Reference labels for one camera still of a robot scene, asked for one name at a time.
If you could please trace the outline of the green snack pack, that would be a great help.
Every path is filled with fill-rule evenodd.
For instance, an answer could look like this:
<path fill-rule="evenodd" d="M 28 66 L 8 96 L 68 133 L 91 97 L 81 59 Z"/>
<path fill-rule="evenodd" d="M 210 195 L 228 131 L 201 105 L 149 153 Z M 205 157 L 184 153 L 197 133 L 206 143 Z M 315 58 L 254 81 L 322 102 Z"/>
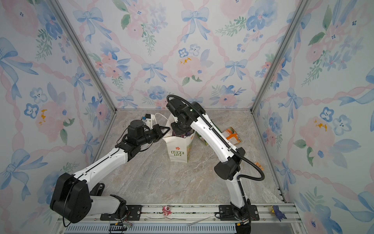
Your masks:
<path fill-rule="evenodd" d="M 222 145 L 222 141 L 214 132 L 219 132 L 219 129 L 213 125 L 213 127 L 208 127 L 205 125 L 197 125 L 193 129 L 199 134 L 199 136 L 210 146 Z"/>

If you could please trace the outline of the white paper bag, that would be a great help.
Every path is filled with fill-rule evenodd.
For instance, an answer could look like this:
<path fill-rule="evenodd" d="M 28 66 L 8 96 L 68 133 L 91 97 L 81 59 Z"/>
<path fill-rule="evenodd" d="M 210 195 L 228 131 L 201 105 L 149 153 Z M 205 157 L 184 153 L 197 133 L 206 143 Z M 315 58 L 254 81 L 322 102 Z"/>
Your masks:
<path fill-rule="evenodd" d="M 166 118 L 164 115 L 156 113 L 154 117 L 155 121 L 157 122 L 160 117 L 167 119 L 165 126 L 170 127 L 170 131 L 163 137 L 163 140 L 165 141 L 167 146 L 168 156 L 170 160 L 172 162 L 187 163 L 190 158 L 190 151 L 195 133 L 188 138 L 173 136 L 172 133 L 174 131 L 171 128 L 171 124 L 177 121 L 177 117 L 174 117 L 172 114 L 170 114 L 169 117 Z"/>

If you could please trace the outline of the purple snack pack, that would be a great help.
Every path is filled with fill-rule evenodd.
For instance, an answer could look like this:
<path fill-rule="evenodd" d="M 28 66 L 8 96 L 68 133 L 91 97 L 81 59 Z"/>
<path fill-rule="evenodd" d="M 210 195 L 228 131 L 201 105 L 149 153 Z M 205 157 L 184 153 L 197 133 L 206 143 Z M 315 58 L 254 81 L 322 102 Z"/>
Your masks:
<path fill-rule="evenodd" d="M 177 135 L 175 132 L 172 133 L 173 136 L 180 137 L 180 138 L 188 138 L 188 137 L 192 136 L 193 134 L 194 134 L 194 132 L 187 132 L 187 133 L 183 133 L 183 134 L 179 134 L 179 135 Z"/>

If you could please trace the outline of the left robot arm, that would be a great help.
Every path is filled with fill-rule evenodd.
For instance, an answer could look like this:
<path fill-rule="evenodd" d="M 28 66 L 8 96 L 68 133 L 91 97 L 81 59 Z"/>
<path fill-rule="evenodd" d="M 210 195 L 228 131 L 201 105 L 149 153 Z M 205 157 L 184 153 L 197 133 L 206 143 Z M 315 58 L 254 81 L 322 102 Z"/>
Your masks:
<path fill-rule="evenodd" d="M 78 172 L 58 177 L 50 209 L 71 223 L 100 214 L 123 220 L 129 213 L 125 199 L 116 195 L 91 195 L 91 191 L 108 174 L 142 152 L 142 146 L 151 146 L 169 131 L 170 127 L 158 124 L 148 127 L 142 120 L 132 121 L 124 136 L 103 158 Z"/>

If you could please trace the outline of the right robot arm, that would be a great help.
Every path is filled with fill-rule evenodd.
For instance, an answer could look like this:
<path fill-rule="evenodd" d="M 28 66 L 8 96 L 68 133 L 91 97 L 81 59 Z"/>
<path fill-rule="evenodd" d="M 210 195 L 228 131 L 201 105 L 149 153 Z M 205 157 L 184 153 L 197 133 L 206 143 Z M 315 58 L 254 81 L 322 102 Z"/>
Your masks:
<path fill-rule="evenodd" d="M 171 124 L 176 134 L 181 135 L 193 129 L 203 137 L 217 155 L 219 163 L 214 167 L 214 171 L 226 183 L 235 218 L 250 219 L 245 192 L 237 180 L 240 174 L 241 158 L 236 154 L 243 156 L 245 151 L 237 150 L 223 137 L 199 103 L 190 103 L 177 95 L 168 95 L 167 102 L 168 110 L 176 118 L 176 122 Z"/>

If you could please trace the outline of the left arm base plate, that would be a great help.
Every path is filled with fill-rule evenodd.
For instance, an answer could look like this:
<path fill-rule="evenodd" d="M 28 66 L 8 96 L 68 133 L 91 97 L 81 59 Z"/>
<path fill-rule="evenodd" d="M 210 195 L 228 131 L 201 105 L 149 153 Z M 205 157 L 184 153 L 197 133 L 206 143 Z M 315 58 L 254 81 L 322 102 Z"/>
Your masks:
<path fill-rule="evenodd" d="M 139 221 L 142 213 L 142 205 L 126 205 L 114 214 L 102 214 L 101 221 Z"/>

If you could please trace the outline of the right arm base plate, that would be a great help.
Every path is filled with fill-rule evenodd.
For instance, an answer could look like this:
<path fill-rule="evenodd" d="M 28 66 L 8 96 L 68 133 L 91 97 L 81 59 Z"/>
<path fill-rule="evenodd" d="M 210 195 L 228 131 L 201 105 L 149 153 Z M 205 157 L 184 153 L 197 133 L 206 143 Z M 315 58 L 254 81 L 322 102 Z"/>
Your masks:
<path fill-rule="evenodd" d="M 215 214 L 216 218 L 221 221 L 259 221 L 259 212 L 256 205 L 249 207 L 236 208 L 233 205 L 219 205 L 219 212 Z"/>

